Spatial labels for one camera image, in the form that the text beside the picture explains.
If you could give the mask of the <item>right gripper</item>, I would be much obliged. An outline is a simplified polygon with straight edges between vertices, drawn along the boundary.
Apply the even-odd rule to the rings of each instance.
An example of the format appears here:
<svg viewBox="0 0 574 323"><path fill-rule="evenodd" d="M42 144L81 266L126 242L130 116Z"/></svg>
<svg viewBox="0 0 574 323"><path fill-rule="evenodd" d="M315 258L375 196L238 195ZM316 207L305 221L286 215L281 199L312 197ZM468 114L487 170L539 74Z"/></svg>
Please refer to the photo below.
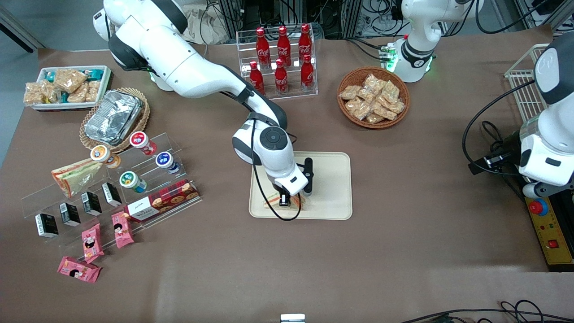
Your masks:
<svg viewBox="0 0 574 323"><path fill-rule="evenodd" d="M299 164L293 164L290 169L267 170L267 178L271 184L283 190L279 193L279 206L289 207L291 196L303 192L303 196L311 196L313 193L313 160L305 158L303 169Z"/></svg>

